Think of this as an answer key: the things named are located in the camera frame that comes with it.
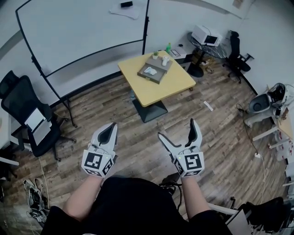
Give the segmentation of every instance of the white robot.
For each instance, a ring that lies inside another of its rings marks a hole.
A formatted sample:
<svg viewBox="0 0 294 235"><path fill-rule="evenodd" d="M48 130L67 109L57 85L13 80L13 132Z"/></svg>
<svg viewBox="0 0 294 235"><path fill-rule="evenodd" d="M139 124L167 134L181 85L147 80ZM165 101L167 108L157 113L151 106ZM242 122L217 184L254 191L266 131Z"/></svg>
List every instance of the white robot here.
<svg viewBox="0 0 294 235"><path fill-rule="evenodd" d="M82 168L87 174L105 177L115 162L114 146L118 125L109 123L94 132L88 150L84 150Z"/></svg>
<svg viewBox="0 0 294 235"><path fill-rule="evenodd" d="M268 92L256 96L250 103L248 112L256 113L246 119L247 126L252 127L253 123L261 122L265 118L273 117L278 119L285 109L294 107L294 87L277 83Z"/></svg>
<svg viewBox="0 0 294 235"><path fill-rule="evenodd" d="M192 118L190 120L188 143L186 145L174 145L161 133L158 133L158 138L166 150L170 152L171 161L181 177L196 175L204 170L203 153L200 151L202 135L199 126Z"/></svg>

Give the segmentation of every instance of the person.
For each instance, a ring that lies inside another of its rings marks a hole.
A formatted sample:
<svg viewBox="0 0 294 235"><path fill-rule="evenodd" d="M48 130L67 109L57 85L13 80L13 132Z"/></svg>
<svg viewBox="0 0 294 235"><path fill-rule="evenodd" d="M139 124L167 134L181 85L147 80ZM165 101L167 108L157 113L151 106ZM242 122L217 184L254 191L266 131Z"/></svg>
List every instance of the person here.
<svg viewBox="0 0 294 235"><path fill-rule="evenodd" d="M181 179L189 221L168 190L150 181L110 177L100 189L102 181L90 175L63 209L52 206L41 235L231 234L210 210L194 176Z"/></svg>

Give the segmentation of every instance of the whiteboard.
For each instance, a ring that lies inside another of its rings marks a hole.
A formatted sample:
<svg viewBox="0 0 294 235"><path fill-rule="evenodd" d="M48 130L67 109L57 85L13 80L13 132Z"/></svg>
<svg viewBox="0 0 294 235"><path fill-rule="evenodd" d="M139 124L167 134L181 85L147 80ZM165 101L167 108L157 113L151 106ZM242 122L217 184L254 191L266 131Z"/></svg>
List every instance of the whiteboard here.
<svg viewBox="0 0 294 235"><path fill-rule="evenodd" d="M120 0L31 0L17 10L28 47L46 76L90 54L143 40L148 0L139 18L110 14Z"/></svg>

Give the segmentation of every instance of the yellow table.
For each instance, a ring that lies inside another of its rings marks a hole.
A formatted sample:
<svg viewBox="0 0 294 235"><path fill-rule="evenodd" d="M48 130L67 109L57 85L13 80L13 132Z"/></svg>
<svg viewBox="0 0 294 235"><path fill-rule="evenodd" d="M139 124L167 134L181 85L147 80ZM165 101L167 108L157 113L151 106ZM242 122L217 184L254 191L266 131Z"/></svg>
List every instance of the yellow table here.
<svg viewBox="0 0 294 235"><path fill-rule="evenodd" d="M133 104L145 123L168 112L161 100L196 84L190 75L165 51L159 51L159 56L168 56L172 65L160 84L138 76L137 72L151 55L152 53L118 63L121 72L137 97Z"/></svg>

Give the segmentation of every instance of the whiteboard stand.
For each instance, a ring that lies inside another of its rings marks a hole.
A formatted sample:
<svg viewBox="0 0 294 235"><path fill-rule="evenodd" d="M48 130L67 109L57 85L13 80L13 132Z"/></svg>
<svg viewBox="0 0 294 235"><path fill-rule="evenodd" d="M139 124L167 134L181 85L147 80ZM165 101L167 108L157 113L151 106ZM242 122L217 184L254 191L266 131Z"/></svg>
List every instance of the whiteboard stand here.
<svg viewBox="0 0 294 235"><path fill-rule="evenodd" d="M36 11L34 11L34 7L37 8L37 11L44 11L44 9L45 9L46 10L45 12L48 12L48 10L46 8L46 6L48 6L48 4L50 4L49 5L50 7L56 7L56 8L58 8L58 7L62 6L62 4L66 4L67 1L69 1L69 0L62 0L62 1L59 1L59 2L57 0L56 1L54 1L54 0L52 0L52 1L47 1L47 0L28 0L26 3L24 3L19 8L17 8L15 12L16 12L17 22L18 22L18 25L20 27L20 31L21 31L21 33L23 35L23 38L25 40L25 43L26 43L26 45L27 45L27 47L28 47L28 49L29 49L29 51L30 51L30 53L32 55L32 57L31 57L32 58L32 62L34 63L34 65L36 66L36 68L38 69L38 71L40 72L40 75L43 77L43 79L49 85L50 89L58 97L58 101L56 103L54 103L53 105L51 105L51 106L56 106L57 104L62 103L67 108L67 110L69 112L72 125L75 128L77 128L77 125L74 123L73 117L72 117L72 114L71 114L71 108L70 108L70 100L69 100L69 98L72 97L72 96L74 96L74 95L77 95L77 94L79 94L79 93L81 93L81 92L83 92L83 91L85 91L85 90L87 90L87 89L89 89L89 88L91 88L93 86L96 86L96 85L98 85L100 83L103 83L105 81L108 81L110 79L113 79L113 78L121 75L121 72L116 72L116 73L110 74L108 76L105 76L103 78L99 78L99 79L97 79L94 82L91 82L91 83L89 83L87 85L84 85L84 86L78 88L77 90L72 91L72 92L70 92L67 95L64 95L63 97L60 97L60 95L57 93L57 91L54 89L54 87L51 85L51 83L49 82L49 80L47 78L50 75L54 74L55 72L59 71L60 69L63 69L64 67L66 67L66 66L68 66L68 65L70 65L72 63L75 63L75 62L77 62L79 60L82 60L82 59L84 59L86 57L89 57L89 56L91 56L93 54L102 52L104 50L109 50L111 48L122 46L122 45L125 45L125 44L130 44L130 43L135 43L135 42L143 41L142 55L144 55L145 54L146 39L147 39L148 22L149 22L149 17L147 16L147 14L148 14L148 7L149 7L149 0L141 0L141 1L144 1L144 2L147 3L146 6L144 6L144 8L146 7L146 14L145 14L145 19L143 19L143 21L142 21L142 23L143 23L142 24L142 27L144 27L144 29L143 29L143 37L142 38L138 38L138 35L137 35L136 37L134 37L134 39L132 39L130 41L123 42L123 43L118 43L117 45L112 45L112 46L106 47L106 48L99 48L99 50L97 50L95 52L92 52L90 54L87 54L85 56L81 56L81 57L79 57L77 59L74 59L73 61L62 65L59 68L54 69L53 72L49 73L48 75L45 75L44 72L43 72L43 70L42 70L42 66L40 65L40 61L37 60L36 56L33 53L32 48L35 51L38 51L38 50L36 49L37 47L35 46L36 43L35 42L32 43L32 38L35 39L35 38L38 37L38 34L45 34L45 33L47 33L47 31L46 31L46 28L38 27L38 26L40 26L38 24L39 21L36 18L38 15L35 14ZM119 2L119 0L110 0L109 2L117 3L117 2ZM68 4L66 5L67 6L66 7L67 8L67 12L70 12L70 10L68 9L69 8L68 6L70 6L70 4L71 4L71 2L68 2ZM48 24L48 22L51 22L50 21L50 17L51 17L50 15L48 15L47 18L46 18L46 15L44 13L44 15L41 14L41 16L42 16L42 22L45 22L47 24ZM29 28L27 27L28 25L31 28L33 28L34 31L30 31ZM26 35L26 32L25 32L23 26L27 29L27 31L30 31L27 35ZM41 48L42 48L42 40L40 40L40 43L38 44L38 46L39 47L41 46Z"/></svg>

